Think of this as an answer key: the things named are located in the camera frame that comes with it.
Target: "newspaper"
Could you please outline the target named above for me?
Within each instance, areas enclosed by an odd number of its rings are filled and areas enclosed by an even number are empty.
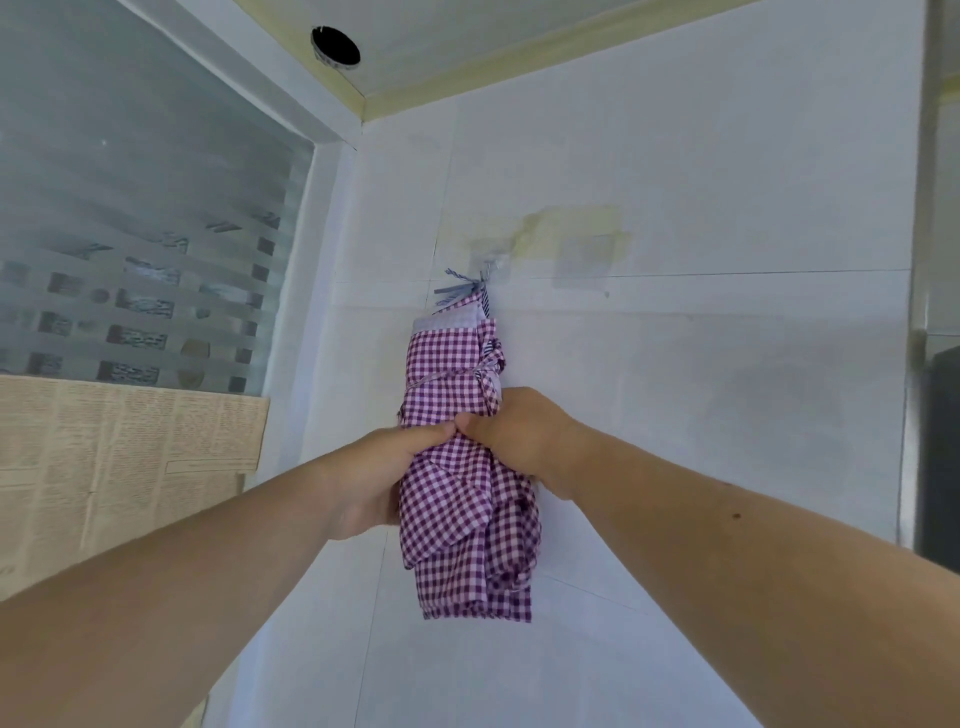
[[[0,599],[235,496],[268,406],[0,375]]]

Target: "checkered fabric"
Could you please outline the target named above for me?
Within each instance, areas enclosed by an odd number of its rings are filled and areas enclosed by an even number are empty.
[[[485,297],[480,290],[438,313],[482,305]],[[411,337],[401,426],[496,413],[505,360],[495,321],[479,318],[475,328]],[[458,433],[417,456],[401,482],[400,546],[426,619],[531,620],[530,577],[540,550],[534,488],[483,446]]]

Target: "grout line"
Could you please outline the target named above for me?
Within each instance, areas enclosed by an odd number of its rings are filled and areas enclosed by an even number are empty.
[[[566,587],[570,587],[570,589],[576,589],[578,592],[583,592],[584,594],[588,594],[588,595],[590,595],[590,596],[595,596],[595,597],[597,597],[598,599],[603,599],[604,601],[608,601],[610,604],[616,604],[618,607],[623,607],[624,609],[629,609],[631,612],[636,612],[636,613],[639,614],[639,615],[644,615],[645,617],[653,617],[653,616],[654,616],[654,615],[651,615],[649,612],[643,611],[642,609],[637,609],[637,607],[632,607],[632,606],[630,606],[629,604],[624,604],[623,602],[617,601],[616,599],[611,599],[611,598],[609,598],[608,596],[599,595],[597,592],[592,592],[592,591],[589,590],[589,589],[584,589],[583,587],[578,587],[576,584],[571,584],[571,583],[568,582],[568,581],[563,581],[562,579],[559,579],[559,578],[557,578],[556,576],[551,576],[550,574],[542,573],[542,574],[540,574],[540,578],[542,578],[542,579],[550,579],[550,581],[555,581],[555,582],[557,582],[558,584],[563,584],[563,585],[566,586]]]
[[[370,631],[367,633],[367,650],[363,655],[363,671],[360,673],[360,690],[357,692],[357,707],[353,711],[353,728],[357,728],[357,720],[360,719],[360,701],[363,700],[363,682],[367,677],[367,660],[370,658],[370,642],[373,637],[373,622],[376,620],[376,601],[380,598],[380,582],[383,581],[383,564],[387,560],[387,542],[390,541],[390,534],[386,534],[383,540],[383,550],[380,552],[380,573],[376,576],[376,590],[373,592],[373,612],[370,616]]]
[[[439,243],[440,233],[437,233],[437,240],[434,241],[432,266],[436,263],[437,245]],[[524,280],[605,280],[605,279],[664,279],[664,278],[702,278],[706,276],[790,276],[790,275],[809,275],[818,273],[909,273],[909,268],[826,268],[822,270],[811,271],[746,271],[741,273],[630,273],[619,276],[582,276],[579,278],[559,278],[557,276],[529,276],[517,277],[507,281],[508,283]],[[369,285],[371,283],[436,283],[446,280],[446,278],[437,279],[373,279],[373,280],[348,280],[337,279],[335,283],[356,283],[358,285]]]
[[[457,144],[457,127],[460,126],[460,103],[457,102],[453,107],[453,129],[450,130],[450,155],[446,158],[446,177],[444,177],[444,198],[440,203],[440,218],[437,220],[437,233],[433,237],[433,254],[430,256],[430,273],[433,273],[433,267],[437,264],[437,250],[440,248],[440,230],[444,226],[444,210],[446,210],[446,193],[450,189],[450,170],[453,169],[453,150]],[[430,308],[430,289],[427,288],[426,300],[423,302],[423,308]]]

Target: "frosted glass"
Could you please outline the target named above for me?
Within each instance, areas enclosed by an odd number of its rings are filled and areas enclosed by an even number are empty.
[[[259,394],[312,145],[116,0],[0,13],[0,371]]]

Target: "ceiling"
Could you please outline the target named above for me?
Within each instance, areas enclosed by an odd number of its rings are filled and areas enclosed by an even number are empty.
[[[633,0],[270,0],[307,37],[331,25],[360,47],[344,75],[364,96],[413,85]]]

